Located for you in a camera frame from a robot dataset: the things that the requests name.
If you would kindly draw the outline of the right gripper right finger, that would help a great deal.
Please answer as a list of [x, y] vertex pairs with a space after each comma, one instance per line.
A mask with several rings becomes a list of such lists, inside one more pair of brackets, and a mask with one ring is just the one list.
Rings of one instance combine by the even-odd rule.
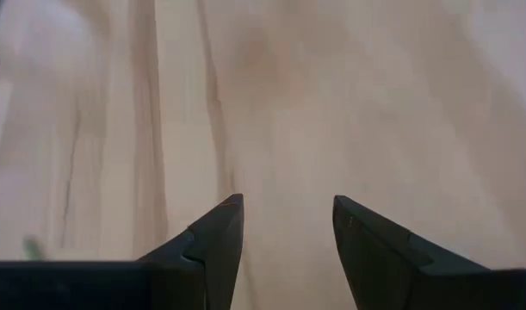
[[358, 310], [415, 310], [413, 289], [429, 275], [488, 271], [346, 195], [334, 197], [332, 222], [338, 255]]

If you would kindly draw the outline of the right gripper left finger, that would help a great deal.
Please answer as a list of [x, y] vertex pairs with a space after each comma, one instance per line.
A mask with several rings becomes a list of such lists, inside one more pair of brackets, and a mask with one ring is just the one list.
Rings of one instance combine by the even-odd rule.
[[233, 194], [139, 260], [152, 267], [152, 310], [230, 310], [244, 237]]

